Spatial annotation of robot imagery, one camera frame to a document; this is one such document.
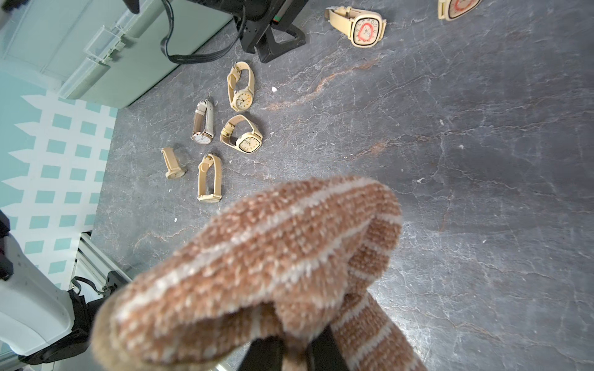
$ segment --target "round watch face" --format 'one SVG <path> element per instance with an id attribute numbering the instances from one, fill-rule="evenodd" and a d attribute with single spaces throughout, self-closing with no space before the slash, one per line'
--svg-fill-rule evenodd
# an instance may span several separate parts
<path id="1" fill-rule="evenodd" d="M 252 153 L 260 147 L 261 143 L 258 139 L 253 137 L 245 138 L 239 143 L 239 148 L 247 153 Z"/>
<path id="2" fill-rule="evenodd" d="M 450 18 L 456 18 L 472 10 L 479 4 L 479 0 L 451 0 L 448 10 Z"/>
<path id="3" fill-rule="evenodd" d="M 216 198 L 205 198 L 205 199 L 199 199 L 199 201 L 202 202 L 206 202 L 207 204 L 214 204 L 215 202 L 219 202 L 220 200 L 216 199 Z"/>
<path id="4" fill-rule="evenodd" d="M 377 19 L 361 18 L 355 23 L 353 41 L 357 45 L 371 45 L 377 40 L 378 32 L 380 32 L 380 22 Z"/>
<path id="5" fill-rule="evenodd" d="M 249 94 L 247 91 L 244 91 L 240 95 L 237 96 L 235 100 L 235 106 L 243 111 L 247 110 L 252 105 L 252 94 Z"/>
<path id="6" fill-rule="evenodd" d="M 192 134 L 192 139 L 199 144 L 208 144 L 212 141 L 212 138 L 198 133 Z"/>

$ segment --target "knitted glove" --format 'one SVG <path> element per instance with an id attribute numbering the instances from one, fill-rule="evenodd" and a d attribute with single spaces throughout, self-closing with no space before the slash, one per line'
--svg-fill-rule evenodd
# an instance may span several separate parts
<path id="1" fill-rule="evenodd" d="M 375 180 L 290 182 L 244 198 L 100 309 L 91 336 L 109 371 L 208 370 L 257 338 L 279 336 L 283 369 L 331 324 L 351 371 L 425 370 L 367 292 L 402 229 Z"/>

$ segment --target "marble veining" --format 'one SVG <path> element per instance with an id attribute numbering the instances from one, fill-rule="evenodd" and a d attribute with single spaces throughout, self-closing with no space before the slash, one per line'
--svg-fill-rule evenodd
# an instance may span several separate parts
<path id="1" fill-rule="evenodd" d="M 242 196 L 371 176 L 405 213 L 372 292 L 429 369 L 594 370 L 594 2 L 484 0 L 445 22 L 436 1 L 360 1 L 388 19 L 370 49 L 324 20 L 330 5 L 296 20 L 304 47 L 264 65 L 237 45 L 121 110 L 93 242 L 134 276 Z M 232 37 L 227 26 L 205 50 Z M 198 101 L 215 104 L 217 134 L 235 114 L 236 61 L 256 76 L 247 115 L 264 142 L 251 155 L 190 140 Z M 179 180 L 165 179 L 165 146 L 188 169 Z M 218 204 L 196 200 L 206 151 L 223 160 Z"/>

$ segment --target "white stripe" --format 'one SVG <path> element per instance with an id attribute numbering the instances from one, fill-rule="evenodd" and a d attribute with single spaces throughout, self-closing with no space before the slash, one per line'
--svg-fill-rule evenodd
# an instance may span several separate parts
<path id="1" fill-rule="evenodd" d="M 250 339 L 259 339 L 261 336 L 262 325 L 262 306 L 256 305 L 252 309 L 252 327 L 249 332 Z"/>
<path id="2" fill-rule="evenodd" d="M 362 223 L 361 225 L 351 228 L 348 231 L 344 232 L 339 237 L 335 238 L 315 258 L 300 261 L 299 263 L 295 264 L 288 272 L 285 272 L 284 274 L 279 275 L 278 277 L 275 277 L 275 279 L 267 287 L 263 287 L 260 291 L 256 292 L 255 294 L 253 294 L 251 296 L 241 297 L 239 299 L 239 302 L 229 303 L 229 306 L 226 308 L 223 308 L 219 314 L 222 315 L 224 313 L 229 313 L 233 310 L 236 310 L 239 307 L 250 305 L 251 303 L 254 303 L 257 300 L 261 300 L 261 299 L 265 298 L 266 296 L 268 296 L 270 294 L 270 292 L 272 292 L 274 290 L 274 288 L 280 284 L 286 284 L 286 283 L 295 284 L 297 281 L 299 281 L 301 276 L 303 276 L 304 274 L 308 274 L 310 272 L 315 271 L 316 269 L 318 269 L 320 267 L 321 264 L 326 263 L 328 261 L 328 257 L 330 255 L 334 254 L 334 251 L 336 249 L 341 247 L 341 242 L 345 238 L 352 237 L 352 236 L 356 235 L 357 233 L 360 233 L 361 231 L 365 230 L 369 226 L 369 222 L 370 221 L 368 220 L 368 221 Z M 346 289 L 346 286 L 347 286 L 347 282 L 345 281 L 343 289 Z M 323 297 L 323 298 L 320 298 L 319 300 L 314 300 L 313 298 L 311 298 L 310 302 L 313 303 L 314 305 L 316 305 L 316 307 L 318 307 L 318 308 L 328 308 L 328 307 L 332 307 L 336 304 L 340 304 L 343 301 L 343 299 L 344 299 L 344 297 L 342 295 L 339 295 L 337 297 Z"/>
<path id="3" fill-rule="evenodd" d="M 349 266 L 349 273 L 351 273 L 355 277 L 358 277 L 362 280 L 369 281 L 369 282 L 374 282 L 375 280 L 377 280 L 379 278 L 379 276 L 376 277 L 374 275 L 362 272 L 362 271 L 360 271 L 356 268 L 353 268 L 351 266 Z"/>
<path id="4" fill-rule="evenodd" d="M 388 335 L 391 334 L 394 324 L 388 320 L 386 324 L 380 329 L 376 336 L 369 339 L 365 344 L 359 347 L 357 351 L 346 361 L 349 370 L 354 370 L 359 366 L 359 363 L 365 358 L 367 354 L 373 351 L 379 343 L 384 341 Z"/>
<path id="5" fill-rule="evenodd" d="M 415 370 L 416 367 L 419 365 L 420 362 L 421 362 L 421 359 L 415 353 L 415 357 L 412 359 L 412 362 L 409 363 L 408 367 L 406 368 L 406 371 Z"/>
<path id="6" fill-rule="evenodd" d="M 376 214 L 376 218 L 379 220 L 387 221 L 390 224 L 396 224 L 397 226 L 402 226 L 402 215 L 393 215 L 393 214 Z"/>
<path id="7" fill-rule="evenodd" d="M 361 242 L 366 248 L 368 248 L 369 250 L 373 250 L 378 254 L 381 255 L 385 255 L 385 256 L 391 256 L 392 255 L 392 249 L 384 249 L 383 247 L 381 247 L 380 245 L 376 244 L 375 242 L 371 242 L 368 239 L 364 239 Z"/>
<path id="8" fill-rule="evenodd" d="M 348 312 L 344 313 L 342 317 L 332 324 L 332 331 L 336 331 L 341 328 L 345 323 L 349 322 L 351 319 L 357 317 L 365 308 L 369 306 L 369 294 L 366 294 L 360 301 L 351 308 Z"/>
<path id="9" fill-rule="evenodd" d="M 122 306 L 117 310 L 117 320 L 119 322 L 125 321 L 133 310 L 159 300 L 169 288 L 194 275 L 196 272 L 198 272 L 198 270 L 210 265 L 217 258 L 223 256 L 234 247 L 250 240 L 254 236 L 268 232 L 291 217 L 302 214 L 307 208 L 314 207 L 333 195 L 342 194 L 353 189 L 375 183 L 378 182 L 373 179 L 358 178 L 350 182 L 340 183 L 329 188 L 324 188 L 320 191 L 314 192 L 309 197 L 300 199 L 294 205 L 289 207 L 289 209 L 279 211 L 278 213 L 271 215 L 266 221 L 256 225 L 254 228 L 234 235 L 228 241 L 214 245 L 212 248 L 209 248 L 208 250 L 197 255 L 192 261 L 180 265 L 179 267 L 160 277 L 144 292 L 137 293 L 133 298 L 123 303 Z"/>

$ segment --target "watch strap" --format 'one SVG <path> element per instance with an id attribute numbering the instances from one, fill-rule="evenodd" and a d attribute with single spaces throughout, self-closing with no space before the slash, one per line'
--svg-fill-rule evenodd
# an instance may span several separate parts
<path id="1" fill-rule="evenodd" d="M 246 62 L 237 62 L 235 66 L 239 70 L 240 74 L 241 71 L 244 71 L 246 69 L 248 70 L 248 90 L 250 93 L 254 94 L 255 76 L 254 71 L 252 71 L 252 68 Z"/>
<path id="2" fill-rule="evenodd" d="M 167 179 L 175 179 L 185 174 L 185 170 L 179 165 L 179 160 L 173 152 L 173 148 L 165 147 L 161 149 L 163 158 L 165 159 L 165 166 L 167 166 Z"/>
<path id="3" fill-rule="evenodd" d="M 254 94 L 255 76 L 254 72 L 246 62 L 237 62 L 231 67 L 231 72 L 227 75 L 227 93 L 229 95 L 229 104 L 233 103 L 233 97 L 235 96 L 235 87 L 237 82 L 241 78 L 241 71 L 248 70 L 248 90 Z"/>
<path id="4" fill-rule="evenodd" d="M 237 126 L 237 124 L 239 124 L 242 121 L 247 121 L 250 127 L 252 128 L 252 134 L 255 134 L 256 136 L 260 137 L 260 140 L 262 140 L 263 136 L 260 130 L 258 130 L 258 127 L 250 119 L 240 114 L 233 116 L 229 119 L 229 121 L 227 121 L 225 127 L 221 130 L 221 142 L 231 147 L 235 147 L 235 145 L 231 144 L 231 135 L 235 130 L 235 126 Z"/>
<path id="5" fill-rule="evenodd" d="M 353 26 L 353 21 L 346 16 L 346 8 L 327 8 L 326 18 L 330 20 L 330 24 L 338 31 L 350 37 L 350 30 Z"/>
<path id="6" fill-rule="evenodd" d="M 196 107 L 194 114 L 193 134 L 207 133 L 214 136 L 214 114 L 213 104 L 209 100 L 201 101 Z"/>
<path id="7" fill-rule="evenodd" d="M 379 36 L 378 36 L 378 38 L 377 38 L 377 41 L 378 41 L 378 42 L 380 42 L 380 41 L 381 41 L 381 39 L 383 39 L 383 38 L 384 38 L 384 32 L 386 31 L 386 25 L 388 24 L 388 21 L 387 21 L 387 20 L 385 20 L 385 19 L 382 19 L 382 20 L 381 20 L 381 24 L 382 24 L 381 33 L 380 33 L 380 35 L 379 35 Z"/>
<path id="8" fill-rule="evenodd" d="M 198 165 L 198 199 L 206 195 L 206 175 L 208 170 L 214 166 L 214 189 L 213 196 L 221 197 L 221 183 L 223 178 L 223 167 L 221 159 L 213 153 L 207 153 L 202 162 Z"/>

